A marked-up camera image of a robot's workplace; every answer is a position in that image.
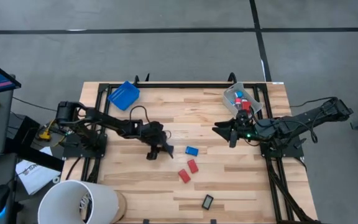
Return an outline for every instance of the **blue tray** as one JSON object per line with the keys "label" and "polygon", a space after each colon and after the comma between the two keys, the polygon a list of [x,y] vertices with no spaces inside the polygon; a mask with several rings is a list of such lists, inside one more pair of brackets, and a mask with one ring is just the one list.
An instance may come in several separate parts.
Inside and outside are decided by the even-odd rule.
{"label": "blue tray", "polygon": [[114,103],[120,110],[126,110],[139,98],[139,89],[130,82],[125,81],[108,97],[111,103]]}

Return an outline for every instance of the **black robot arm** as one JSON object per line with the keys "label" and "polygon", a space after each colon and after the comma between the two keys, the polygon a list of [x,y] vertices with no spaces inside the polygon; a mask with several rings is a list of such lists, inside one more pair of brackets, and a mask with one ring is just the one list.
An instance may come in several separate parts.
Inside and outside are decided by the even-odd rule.
{"label": "black robot arm", "polygon": [[[78,114],[80,110],[85,111],[83,118]],[[98,143],[98,133],[87,127],[97,124],[112,129],[122,138],[139,139],[151,146],[151,151],[147,154],[149,160],[156,159],[160,151],[166,151],[173,158],[173,146],[167,144],[167,135],[158,121],[143,124],[141,119],[120,120],[82,103],[67,101],[59,103],[55,121],[59,126],[69,127],[80,137],[82,145],[91,146],[90,149]]]}
{"label": "black robot arm", "polygon": [[256,120],[255,116],[249,118],[247,112],[241,110],[235,119],[215,123],[217,127],[213,127],[213,131],[229,141],[230,147],[235,147],[241,138],[265,142],[274,149],[280,149],[306,131],[311,131],[312,140],[316,142],[313,127],[325,122],[345,121],[352,113],[342,100],[333,97],[323,105],[296,116]]}

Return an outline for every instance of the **paper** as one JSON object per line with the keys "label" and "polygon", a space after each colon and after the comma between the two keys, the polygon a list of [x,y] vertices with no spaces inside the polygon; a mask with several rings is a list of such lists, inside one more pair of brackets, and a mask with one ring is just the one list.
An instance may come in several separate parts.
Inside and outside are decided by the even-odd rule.
{"label": "paper", "polygon": [[[45,147],[41,149],[40,152],[52,155],[50,147]],[[33,162],[23,160],[16,165],[16,173],[20,174],[34,164],[35,163]],[[20,174],[19,178],[22,181],[27,193],[29,195],[33,195],[42,187],[47,185],[54,177],[59,175],[60,172],[58,171],[37,165],[34,168],[28,169],[24,173]]]}

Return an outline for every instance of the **wooden tabletop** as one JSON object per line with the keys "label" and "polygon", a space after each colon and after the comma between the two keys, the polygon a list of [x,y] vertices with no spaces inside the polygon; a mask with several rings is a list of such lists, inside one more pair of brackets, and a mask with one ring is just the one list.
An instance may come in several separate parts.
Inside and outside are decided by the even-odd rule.
{"label": "wooden tabletop", "polygon": [[[98,85],[98,82],[84,83],[80,101],[86,106],[95,105]],[[273,115],[291,115],[285,86],[280,83],[267,83],[267,86]],[[111,186],[126,197],[128,209],[121,223],[142,223],[145,218],[151,223],[210,223],[210,219],[217,219],[218,223],[275,223],[266,163],[260,148],[245,141],[229,148],[211,129],[215,122],[232,117],[222,104],[223,91],[223,88],[140,89],[140,97],[131,107],[145,106],[151,121],[159,121],[164,130],[171,131],[168,143],[175,146],[173,159],[161,152],[157,160],[148,161],[149,146],[106,131],[108,147],[98,183]],[[121,111],[111,105],[109,115],[128,119],[129,110]],[[132,118],[145,121],[144,110],[135,109]],[[187,146],[198,148],[198,156],[185,154]],[[188,168],[190,159],[198,165],[195,174]],[[65,162],[63,178],[74,160]],[[290,193],[307,215],[317,219],[305,168],[292,158],[284,158],[283,163]],[[83,160],[73,169],[71,179],[80,179],[82,167]],[[181,169],[191,177],[187,184],[178,176]],[[208,211],[201,208],[206,194],[214,197]],[[279,197],[282,216],[286,218],[281,193]]]}

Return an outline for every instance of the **plastic container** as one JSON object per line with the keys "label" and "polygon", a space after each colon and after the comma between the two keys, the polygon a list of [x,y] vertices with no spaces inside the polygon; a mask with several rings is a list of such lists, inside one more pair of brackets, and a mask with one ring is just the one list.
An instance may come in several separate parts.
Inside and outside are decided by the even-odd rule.
{"label": "plastic container", "polygon": [[114,103],[120,110],[126,110],[139,98],[139,89],[130,82],[125,81],[108,97],[111,103]]}
{"label": "plastic container", "polygon": [[45,194],[38,210],[38,223],[84,223],[80,202],[86,193],[92,199],[92,211],[86,223],[111,223],[119,210],[117,193],[105,185],[77,180],[60,182]]}
{"label": "plastic container", "polygon": [[234,103],[236,96],[235,93],[237,91],[241,91],[243,94],[243,98],[251,102],[251,108],[254,110],[254,114],[256,112],[260,111],[263,107],[262,103],[259,103],[256,101],[252,96],[250,96],[246,90],[244,89],[244,86],[242,83],[236,83],[232,86],[230,86],[227,90],[223,93],[223,104],[229,109],[231,114],[233,114],[233,117],[236,117],[238,113],[238,109],[232,104]]}

